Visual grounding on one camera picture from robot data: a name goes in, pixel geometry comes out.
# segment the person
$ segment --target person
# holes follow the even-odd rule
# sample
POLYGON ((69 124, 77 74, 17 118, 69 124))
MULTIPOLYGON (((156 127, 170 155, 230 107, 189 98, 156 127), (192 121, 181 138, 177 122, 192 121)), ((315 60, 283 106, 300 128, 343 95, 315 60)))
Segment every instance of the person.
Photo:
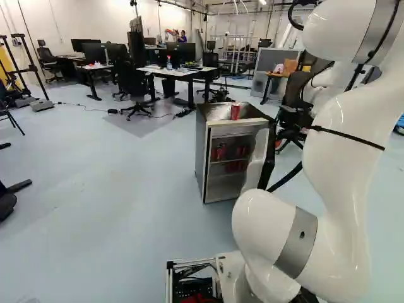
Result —
POLYGON ((178 38, 179 43, 186 43, 187 36, 185 36, 185 30, 181 30, 181 37, 178 38))

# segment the white wall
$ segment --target white wall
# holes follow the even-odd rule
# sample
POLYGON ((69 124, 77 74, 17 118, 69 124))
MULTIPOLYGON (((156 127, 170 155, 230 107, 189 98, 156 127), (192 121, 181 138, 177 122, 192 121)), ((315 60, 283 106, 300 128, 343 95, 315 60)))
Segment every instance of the white wall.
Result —
MULTIPOLYGON (((67 54, 72 53, 70 39, 100 39, 103 42, 111 41, 116 43, 127 43, 127 31, 129 21, 135 17, 134 8, 130 7, 129 0, 20 0, 22 10, 30 30, 35 49, 38 47, 37 39, 44 39, 52 53, 67 54)), ((6 19, 0 16, 0 31, 2 34, 10 35, 6 21, 11 27, 11 32, 25 33, 27 36, 30 52, 34 56, 27 30, 25 28, 17 0, 0 0, 0 5, 4 10, 6 19)), ((191 34, 191 12, 169 4, 161 4, 160 23, 161 33, 166 28, 184 29, 188 37, 191 34)), ((157 2, 154 0, 141 0, 138 2, 138 12, 143 19, 143 31, 146 37, 155 37, 160 33, 158 26, 157 2)), ((255 4, 250 4, 249 10, 255 8, 255 4)), ((231 11, 232 6, 226 5, 222 13, 231 11)), ((297 12, 303 20, 308 13, 297 12)), ((268 26, 269 14, 259 13, 247 15, 221 15, 208 17, 208 40, 214 33, 224 34, 227 30, 231 33, 247 34, 247 24, 249 31, 253 29, 253 20, 256 25, 254 37, 265 38, 268 26)), ((274 39, 278 29, 277 39, 282 37, 288 24, 287 14, 273 13, 268 38, 274 39)), ((202 37, 205 38, 205 23, 203 15, 195 13, 192 17, 192 29, 202 29, 202 37)), ((256 47, 258 40, 254 40, 253 47, 256 47)), ((13 53, 21 68, 28 66, 28 60, 21 47, 12 47, 13 53)), ((31 83, 36 83, 35 77, 30 74, 27 78, 31 83)))
MULTIPOLYGON (((103 42, 109 40, 126 44, 129 21, 136 16, 129 0, 20 0, 20 3, 35 48, 38 47, 37 39, 44 39, 54 55, 72 53, 70 39, 100 39, 103 42), (59 31, 52 16, 51 5, 59 31)), ((0 0, 0 5, 11 31, 25 33, 29 42, 17 0, 0 0)), ((160 33, 157 5, 154 0, 141 0, 138 3, 138 13, 142 16, 146 37, 156 37, 160 33)), ((166 28, 190 31, 191 14, 188 10, 169 4, 161 5, 159 9, 162 33, 166 28)), ((3 16, 0 16, 0 31, 10 35, 3 16)), ((28 46, 34 56, 31 43, 28 43, 28 46)), ((19 64, 26 67, 28 61, 21 47, 12 48, 19 64)), ((35 77, 27 77, 32 80, 30 82, 36 83, 35 77)))

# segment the white desk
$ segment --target white desk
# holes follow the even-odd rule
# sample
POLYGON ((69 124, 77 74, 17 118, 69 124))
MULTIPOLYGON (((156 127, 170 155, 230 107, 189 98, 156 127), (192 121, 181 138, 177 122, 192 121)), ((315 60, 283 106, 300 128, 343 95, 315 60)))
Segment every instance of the white desk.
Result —
POLYGON ((171 78, 179 81, 188 82, 188 107, 190 109, 193 109, 195 108, 193 78, 196 75, 201 74, 203 75, 203 78, 205 79, 205 103, 207 103, 209 101, 209 85, 210 85, 210 80, 208 79, 208 77, 211 74, 209 72, 214 71, 215 69, 217 68, 202 66, 202 69, 200 70, 187 69, 184 67, 181 71, 179 71, 178 69, 171 69, 169 71, 167 68, 160 68, 157 65, 147 65, 144 68, 138 68, 137 70, 152 73, 159 78, 167 78, 167 79, 171 78))
POLYGON ((176 69, 159 68, 157 65, 147 65, 144 68, 137 68, 138 71, 146 71, 147 73, 162 74, 166 76, 183 77, 190 74, 196 74, 199 71, 189 71, 184 68, 184 71, 178 71, 176 69))
POLYGON ((103 69, 110 69, 113 68, 113 65, 106 65, 106 64, 102 64, 101 66, 95 66, 95 65, 84 65, 84 66, 80 66, 80 69, 85 69, 87 71, 101 71, 103 69))
POLYGON ((97 91, 95 90, 94 86, 94 80, 92 76, 93 71, 102 71, 105 69, 112 69, 114 66, 113 65, 101 65, 101 66, 91 66, 91 65, 84 65, 84 66, 78 66, 77 70, 78 71, 84 71, 87 74, 88 81, 90 82, 90 88, 91 88, 91 95, 87 95, 88 98, 101 101, 102 99, 97 95, 97 91))

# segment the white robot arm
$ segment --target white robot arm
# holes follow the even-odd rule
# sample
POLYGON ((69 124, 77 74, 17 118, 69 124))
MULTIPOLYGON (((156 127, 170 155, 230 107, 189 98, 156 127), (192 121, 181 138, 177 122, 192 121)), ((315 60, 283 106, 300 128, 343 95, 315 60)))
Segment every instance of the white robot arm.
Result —
POLYGON ((403 20, 400 0, 326 0, 305 24, 311 54, 383 74, 329 100, 307 135, 303 167, 323 199, 322 217, 259 189, 237 200, 234 237, 250 288, 265 303, 288 302, 300 285, 332 303, 357 302, 367 291, 368 187, 404 112, 403 20))

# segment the desk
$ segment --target desk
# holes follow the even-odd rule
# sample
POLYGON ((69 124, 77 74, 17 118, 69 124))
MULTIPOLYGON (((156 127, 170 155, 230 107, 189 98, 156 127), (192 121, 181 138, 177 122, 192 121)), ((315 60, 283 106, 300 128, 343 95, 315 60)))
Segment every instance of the desk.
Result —
POLYGON ((80 79, 80 76, 76 72, 76 68, 79 63, 85 61, 85 57, 82 55, 63 55, 55 57, 58 65, 61 67, 61 73, 65 79, 80 79))
POLYGON ((209 85, 210 80, 208 79, 210 75, 210 71, 214 71, 217 68, 210 68, 203 66, 203 69, 200 70, 192 70, 184 68, 183 71, 178 71, 176 69, 168 70, 167 68, 160 69, 156 65, 145 66, 144 68, 138 68, 138 71, 145 71, 147 73, 152 73, 156 77, 159 78, 171 78, 178 81, 188 82, 188 107, 190 109, 194 109, 194 87, 193 87, 193 79, 197 76, 203 75, 205 79, 205 103, 209 101, 209 85))
POLYGON ((262 101, 260 102, 261 105, 266 103, 266 94, 268 93, 268 88, 270 87, 270 83, 273 78, 289 78, 288 74, 276 74, 276 73, 271 73, 269 71, 265 72, 265 75, 268 77, 268 79, 266 80, 264 97, 263 97, 262 101))
POLYGON ((113 67, 114 67, 113 65, 101 65, 101 66, 85 65, 85 66, 77 67, 78 71, 82 71, 82 72, 86 73, 86 75, 88 76, 88 82, 90 83, 90 88, 91 88, 91 93, 92 93, 91 95, 87 95, 88 98, 91 98, 91 99, 94 99, 97 101, 102 100, 99 96, 97 96, 97 91, 95 90, 92 73, 96 72, 96 71, 103 71, 105 69, 112 69, 113 67))

